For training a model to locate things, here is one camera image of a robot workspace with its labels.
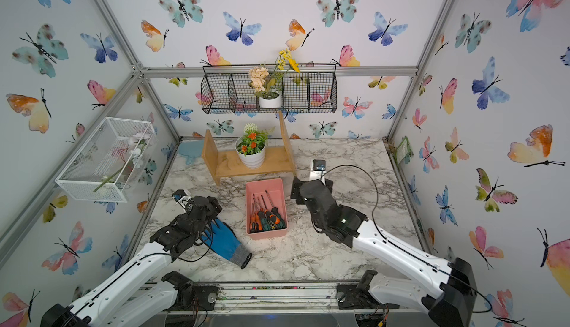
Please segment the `orange handled screwdriver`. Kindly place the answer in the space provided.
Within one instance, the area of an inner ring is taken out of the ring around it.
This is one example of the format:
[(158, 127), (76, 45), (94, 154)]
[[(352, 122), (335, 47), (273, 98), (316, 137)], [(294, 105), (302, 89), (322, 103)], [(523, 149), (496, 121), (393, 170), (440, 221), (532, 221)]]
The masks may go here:
[(260, 226), (259, 217), (255, 208), (255, 196), (252, 196), (252, 214), (250, 217), (250, 233), (259, 233), (263, 229)]

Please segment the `large green black screwdriver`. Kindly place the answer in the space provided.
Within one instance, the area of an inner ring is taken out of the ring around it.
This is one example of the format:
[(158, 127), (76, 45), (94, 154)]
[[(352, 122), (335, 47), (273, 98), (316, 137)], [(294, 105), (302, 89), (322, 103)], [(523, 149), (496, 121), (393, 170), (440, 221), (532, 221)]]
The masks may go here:
[(256, 195), (253, 194), (252, 198), (253, 198), (253, 203), (257, 209), (257, 215), (258, 215), (258, 218), (260, 220), (261, 227), (263, 228), (264, 231), (270, 231), (270, 225), (267, 221), (267, 217), (264, 213), (263, 208), (261, 207), (261, 205), (259, 205), (258, 200), (256, 198)]

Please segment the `pink plastic storage box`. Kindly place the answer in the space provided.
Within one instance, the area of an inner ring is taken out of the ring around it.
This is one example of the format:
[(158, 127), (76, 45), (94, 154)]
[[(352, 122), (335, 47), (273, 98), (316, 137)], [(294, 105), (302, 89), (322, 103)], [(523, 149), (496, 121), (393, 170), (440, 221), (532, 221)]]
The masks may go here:
[(280, 178), (246, 184), (246, 233), (253, 240), (285, 236), (288, 219)]

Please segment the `orange grey screwdriver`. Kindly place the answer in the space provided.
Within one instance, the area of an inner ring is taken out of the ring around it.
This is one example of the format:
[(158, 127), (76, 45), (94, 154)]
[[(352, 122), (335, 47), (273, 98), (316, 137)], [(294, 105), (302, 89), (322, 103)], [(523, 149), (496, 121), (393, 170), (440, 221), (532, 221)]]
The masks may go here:
[(266, 220), (268, 221), (268, 223), (269, 223), (269, 225), (270, 225), (270, 228), (271, 228), (272, 230), (276, 230), (276, 229), (280, 228), (280, 226), (279, 226), (279, 223), (280, 223), (279, 218), (278, 218), (273, 212), (271, 212), (271, 211), (268, 209), (267, 204), (266, 204), (266, 202), (265, 202), (263, 196), (261, 196), (261, 199), (262, 199), (262, 202), (263, 202), (264, 208), (265, 208), (265, 210), (264, 210), (265, 217), (266, 217)]

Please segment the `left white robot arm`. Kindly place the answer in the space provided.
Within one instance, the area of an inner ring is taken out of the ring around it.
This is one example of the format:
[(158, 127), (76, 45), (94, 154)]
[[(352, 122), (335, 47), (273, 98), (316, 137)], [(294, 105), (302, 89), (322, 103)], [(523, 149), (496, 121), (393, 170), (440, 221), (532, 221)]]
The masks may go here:
[(193, 282), (174, 271), (140, 296), (136, 292), (154, 275), (206, 236), (222, 211), (215, 197), (189, 196), (178, 190), (184, 212), (157, 230), (142, 249), (98, 287), (69, 306), (56, 304), (42, 316), (41, 326), (140, 326), (172, 306), (197, 303)]

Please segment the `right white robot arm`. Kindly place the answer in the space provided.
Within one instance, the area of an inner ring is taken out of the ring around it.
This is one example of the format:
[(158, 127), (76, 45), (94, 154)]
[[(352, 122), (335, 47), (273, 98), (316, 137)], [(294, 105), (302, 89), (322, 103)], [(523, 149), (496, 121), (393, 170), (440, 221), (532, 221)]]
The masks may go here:
[(438, 326), (469, 326), (476, 303), (471, 265), (427, 254), (380, 228), (362, 212), (340, 205), (322, 181), (295, 178), (291, 197), (305, 205), (317, 232), (335, 243), (379, 258), (404, 275), (381, 278), (367, 271), (361, 279), (363, 302), (374, 300), (424, 312)]

